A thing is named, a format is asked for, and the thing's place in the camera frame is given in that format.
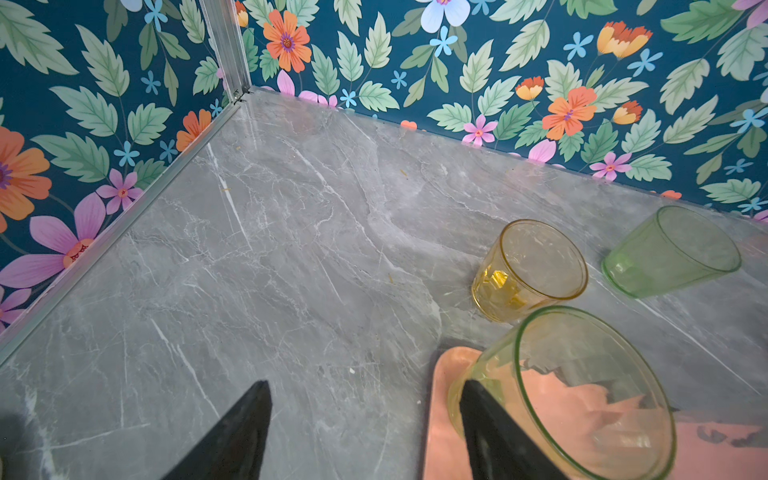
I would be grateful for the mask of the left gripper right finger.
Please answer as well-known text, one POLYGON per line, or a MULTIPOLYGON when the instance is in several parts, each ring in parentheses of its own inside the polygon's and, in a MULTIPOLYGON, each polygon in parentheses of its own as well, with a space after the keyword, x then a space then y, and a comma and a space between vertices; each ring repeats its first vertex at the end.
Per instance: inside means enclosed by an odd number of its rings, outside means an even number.
POLYGON ((480 382, 465 382, 460 412, 474 479, 567 478, 480 382))

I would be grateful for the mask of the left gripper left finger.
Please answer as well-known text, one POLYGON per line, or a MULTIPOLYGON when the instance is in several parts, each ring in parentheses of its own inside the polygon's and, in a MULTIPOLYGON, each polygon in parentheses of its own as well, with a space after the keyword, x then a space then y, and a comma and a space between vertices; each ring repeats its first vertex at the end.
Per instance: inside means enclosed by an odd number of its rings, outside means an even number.
POLYGON ((266 380, 255 382, 167 474, 165 480, 260 476, 272 413, 266 380))

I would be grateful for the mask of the pink plastic tray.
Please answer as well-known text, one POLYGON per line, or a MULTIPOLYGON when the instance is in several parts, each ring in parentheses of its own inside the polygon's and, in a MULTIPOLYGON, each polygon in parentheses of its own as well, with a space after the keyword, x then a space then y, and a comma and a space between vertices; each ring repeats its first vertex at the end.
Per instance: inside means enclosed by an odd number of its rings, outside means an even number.
MULTIPOLYGON (((480 356, 454 347, 439 355, 432 375, 422 469, 424 479, 470 479, 465 441, 454 430, 447 410, 453 381, 480 356)), ((678 449, 672 479, 765 479, 767 449, 757 445, 763 426, 677 420, 678 449)))

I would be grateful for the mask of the light green tall glass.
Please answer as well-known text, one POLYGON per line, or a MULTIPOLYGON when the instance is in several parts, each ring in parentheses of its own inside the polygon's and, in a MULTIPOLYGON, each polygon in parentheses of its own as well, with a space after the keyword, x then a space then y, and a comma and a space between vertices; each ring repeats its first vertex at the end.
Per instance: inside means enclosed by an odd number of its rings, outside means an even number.
POLYGON ((676 454, 667 397, 635 347, 603 320, 541 308, 486 349, 449 387, 450 422, 479 382, 570 479, 665 479, 676 454))

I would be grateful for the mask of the short amber glass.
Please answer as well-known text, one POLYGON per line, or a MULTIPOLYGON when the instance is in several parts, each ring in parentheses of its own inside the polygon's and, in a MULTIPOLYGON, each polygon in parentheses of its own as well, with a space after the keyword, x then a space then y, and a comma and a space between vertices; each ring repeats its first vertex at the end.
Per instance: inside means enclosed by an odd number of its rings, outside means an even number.
POLYGON ((472 298, 492 322, 515 324, 532 312, 580 296, 586 261, 560 230, 533 219, 507 224, 481 262, 472 298))

